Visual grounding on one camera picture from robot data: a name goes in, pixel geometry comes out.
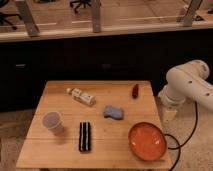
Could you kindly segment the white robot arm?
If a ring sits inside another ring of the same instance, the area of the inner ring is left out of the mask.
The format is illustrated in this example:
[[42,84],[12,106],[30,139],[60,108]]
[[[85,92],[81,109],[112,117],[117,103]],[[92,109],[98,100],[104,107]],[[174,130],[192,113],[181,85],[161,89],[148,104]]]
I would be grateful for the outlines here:
[[164,122],[175,118],[187,98],[213,112],[213,85],[206,81],[209,74],[210,69],[202,60],[192,60],[168,70],[167,84],[158,93]]

